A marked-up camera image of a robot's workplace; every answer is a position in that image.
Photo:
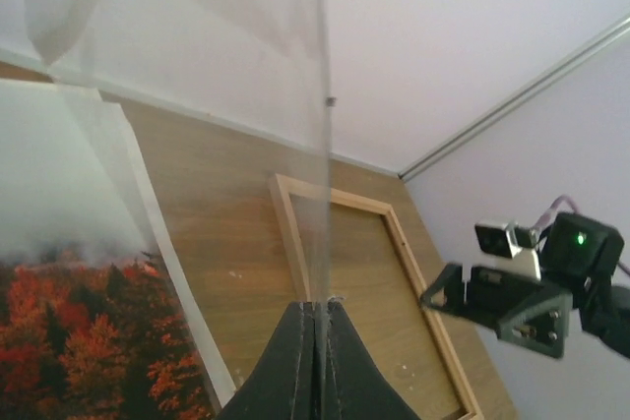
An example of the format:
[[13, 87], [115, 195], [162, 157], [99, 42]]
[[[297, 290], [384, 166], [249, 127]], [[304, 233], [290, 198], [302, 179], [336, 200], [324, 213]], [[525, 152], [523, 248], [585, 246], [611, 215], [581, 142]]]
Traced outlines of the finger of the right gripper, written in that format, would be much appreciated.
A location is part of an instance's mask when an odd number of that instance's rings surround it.
[[461, 317], [466, 311], [466, 285], [463, 279], [463, 266], [449, 263], [422, 292], [420, 305], [453, 317]]

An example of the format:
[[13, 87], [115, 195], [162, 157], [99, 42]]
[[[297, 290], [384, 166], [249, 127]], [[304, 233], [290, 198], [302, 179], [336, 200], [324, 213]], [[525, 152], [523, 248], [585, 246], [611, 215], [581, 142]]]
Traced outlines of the clear plastic frame sheet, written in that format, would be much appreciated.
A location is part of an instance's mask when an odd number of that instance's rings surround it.
[[329, 287], [331, 107], [324, 0], [24, 0], [42, 62], [207, 115], [215, 267]]

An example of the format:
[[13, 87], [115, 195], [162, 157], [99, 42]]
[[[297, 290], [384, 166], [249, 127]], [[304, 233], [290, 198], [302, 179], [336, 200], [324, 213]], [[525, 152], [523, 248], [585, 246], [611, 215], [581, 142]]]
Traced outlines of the light wooden picture frame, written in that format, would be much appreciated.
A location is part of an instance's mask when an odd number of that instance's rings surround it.
[[[281, 174], [273, 175], [269, 180], [269, 186], [296, 293], [299, 298], [312, 301], [314, 289], [310, 286], [309, 270], [290, 197], [295, 195], [307, 199], [317, 199], [323, 196], [323, 191], [317, 185]], [[427, 289], [427, 283], [393, 206], [339, 189], [330, 190], [330, 202], [350, 209], [378, 214], [384, 219], [414, 295], [422, 295]], [[422, 314], [429, 326], [442, 361], [445, 363], [455, 393], [464, 407], [464, 413], [461, 417], [463, 419], [482, 419], [484, 415], [480, 405], [441, 317], [427, 309], [424, 309]]]

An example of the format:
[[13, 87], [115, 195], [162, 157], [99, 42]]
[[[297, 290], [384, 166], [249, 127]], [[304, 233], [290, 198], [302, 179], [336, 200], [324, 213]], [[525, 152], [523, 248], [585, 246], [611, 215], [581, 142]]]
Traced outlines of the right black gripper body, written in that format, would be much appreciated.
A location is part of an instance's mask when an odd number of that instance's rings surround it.
[[538, 354], [564, 356], [570, 291], [519, 274], [475, 266], [466, 284], [465, 315], [496, 337]]

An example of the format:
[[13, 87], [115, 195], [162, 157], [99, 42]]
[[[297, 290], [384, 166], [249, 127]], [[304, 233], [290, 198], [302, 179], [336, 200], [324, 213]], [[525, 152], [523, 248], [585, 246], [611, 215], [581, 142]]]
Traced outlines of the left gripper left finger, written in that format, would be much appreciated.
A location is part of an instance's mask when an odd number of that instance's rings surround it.
[[315, 321], [307, 302], [287, 305], [265, 350], [218, 420], [307, 420], [315, 413]]

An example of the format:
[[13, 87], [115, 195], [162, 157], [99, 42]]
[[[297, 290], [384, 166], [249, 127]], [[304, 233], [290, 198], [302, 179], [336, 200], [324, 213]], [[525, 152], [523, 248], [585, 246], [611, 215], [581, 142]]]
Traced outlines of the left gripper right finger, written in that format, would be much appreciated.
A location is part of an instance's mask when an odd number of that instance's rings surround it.
[[316, 419], [406, 420], [418, 415], [381, 374], [343, 304], [328, 302], [324, 376]]

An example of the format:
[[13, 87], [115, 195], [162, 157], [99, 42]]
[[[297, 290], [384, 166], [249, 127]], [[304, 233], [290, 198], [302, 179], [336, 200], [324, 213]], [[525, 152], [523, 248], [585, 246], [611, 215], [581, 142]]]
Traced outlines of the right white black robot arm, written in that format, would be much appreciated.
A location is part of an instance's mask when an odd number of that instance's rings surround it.
[[629, 355], [629, 290], [612, 282], [624, 248], [616, 228], [560, 212], [534, 227], [479, 222], [474, 230], [495, 265], [465, 275], [462, 265], [447, 264], [421, 294], [423, 307], [555, 359], [564, 355], [570, 315], [578, 312], [583, 332]]

